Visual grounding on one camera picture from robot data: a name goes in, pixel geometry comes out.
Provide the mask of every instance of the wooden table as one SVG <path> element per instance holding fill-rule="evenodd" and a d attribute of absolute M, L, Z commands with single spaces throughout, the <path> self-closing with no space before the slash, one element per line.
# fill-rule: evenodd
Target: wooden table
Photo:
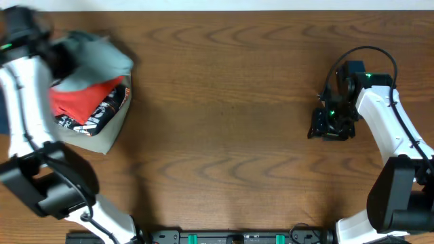
<path fill-rule="evenodd" d="M 434 145 L 434 12 L 50 16 L 57 34 L 110 34 L 136 63 L 132 105 L 111 152 L 74 149 L 92 163 L 101 193 L 144 228 L 288 230 L 364 209 L 382 169 L 366 122 L 346 142 L 307 140 L 329 68 L 358 45 L 395 56 L 401 101 Z M 350 58 L 391 73 L 374 51 Z M 4 160 L 8 141 L 0 137 Z M 0 243 L 63 243 L 70 230 L 82 228 L 38 218 L 0 187 Z"/>

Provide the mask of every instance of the white wall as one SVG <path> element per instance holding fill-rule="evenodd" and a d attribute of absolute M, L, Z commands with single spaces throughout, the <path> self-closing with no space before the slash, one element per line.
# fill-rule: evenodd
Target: white wall
<path fill-rule="evenodd" d="M 0 0 L 45 11 L 433 10 L 434 0 Z"/>

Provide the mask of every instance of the wood grain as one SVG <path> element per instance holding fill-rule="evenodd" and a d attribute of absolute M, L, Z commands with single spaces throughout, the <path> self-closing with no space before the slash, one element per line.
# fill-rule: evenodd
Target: wood grain
<path fill-rule="evenodd" d="M 307 140 L 328 69 L 358 45 L 395 56 L 401 101 L 434 144 L 434 12 L 49 15 L 57 35 L 110 35 L 136 63 L 132 105 L 111 152 L 74 149 L 94 166 L 101 192 L 145 228 L 287 230 L 365 208 L 382 168 L 366 123 L 346 142 Z M 376 52 L 351 58 L 391 72 Z M 0 137 L 2 159 L 8 140 Z M 37 218 L 4 186 L 0 199 L 0 243 L 63 243 L 81 230 Z"/>

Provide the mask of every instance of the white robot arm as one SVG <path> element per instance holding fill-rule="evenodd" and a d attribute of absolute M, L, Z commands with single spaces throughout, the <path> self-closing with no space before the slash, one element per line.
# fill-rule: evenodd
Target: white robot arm
<path fill-rule="evenodd" d="M 378 149 L 380 149 L 384 164 L 386 164 L 390 157 L 398 157 L 399 155 L 407 155 L 411 159 L 422 159 L 421 155 L 412 146 L 408 136 L 394 115 L 390 106 L 389 92 L 389 86 L 373 85 L 371 88 L 363 88 L 357 99 L 357 112 L 369 125 L 378 145 Z M 399 101 L 398 91 L 396 89 L 393 90 L 393 100 L 396 101 L 396 108 L 407 128 L 419 141 L 419 147 L 429 159 L 432 159 L 434 150 L 425 143 L 414 128 Z M 340 244 L 369 243 L 370 241 L 381 239 L 387 235 L 404 236 L 408 235 L 408 232 L 394 231 L 387 234 L 377 233 L 369 222 L 366 209 L 350 218 L 339 220 L 336 223 L 336 236 Z"/>
<path fill-rule="evenodd" d="M 332 95 L 328 85 L 332 71 L 346 55 L 359 49 L 386 54 L 394 64 L 394 78 L 367 73 L 362 61 L 347 61 L 336 70 L 338 95 Z M 384 163 L 368 196 L 367 209 L 336 223 L 335 241 L 339 244 L 382 243 L 390 236 L 434 229 L 430 222 L 434 150 L 404 111 L 395 89 L 396 76 L 396 62 L 389 53 L 377 47 L 356 47 L 341 56 L 330 70 L 319 96 L 324 108 L 313 112 L 308 138 L 346 140 L 355 136 L 354 122 L 366 120 Z M 413 181 L 424 185 L 424 190 L 412 192 Z"/>
<path fill-rule="evenodd" d="M 141 243 L 140 230 L 131 216 L 98 194 L 98 182 L 87 162 L 65 146 L 55 146 L 59 139 L 48 89 L 56 64 L 49 63 L 65 58 L 56 53 L 60 47 L 50 46 L 48 35 L 33 22 L 31 10 L 11 7 L 4 14 L 9 42 L 2 50 L 0 81 L 9 120 L 11 160 L 0 167 L 1 181 L 39 216 L 76 222 L 107 244 Z M 75 171 L 78 165 L 74 160 L 80 160 L 88 172 L 80 175 Z M 23 165 L 35 169 L 26 172 Z M 33 179 L 42 167 L 51 167 L 54 172 Z M 84 190 L 86 184 L 95 186 Z"/>

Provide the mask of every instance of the gray cloth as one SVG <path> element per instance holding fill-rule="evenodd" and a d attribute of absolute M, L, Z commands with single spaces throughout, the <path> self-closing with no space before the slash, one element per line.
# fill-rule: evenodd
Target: gray cloth
<path fill-rule="evenodd" d="M 104 38 L 81 31 L 71 31 L 68 37 L 59 42 L 65 44 L 78 65 L 73 74 L 53 87 L 59 92 L 80 91 L 131 73 L 131 59 Z"/>
<path fill-rule="evenodd" d="M 122 84 L 131 89 L 131 77 L 126 77 Z M 132 91 L 128 96 L 127 102 L 121 107 L 116 115 L 104 126 L 104 128 L 96 136 L 87 136 L 82 133 L 75 132 L 63 126 L 57 125 L 60 139 L 66 143 L 88 149 L 97 153 L 106 154 L 122 128 L 123 120 L 127 115 L 132 99 Z"/>

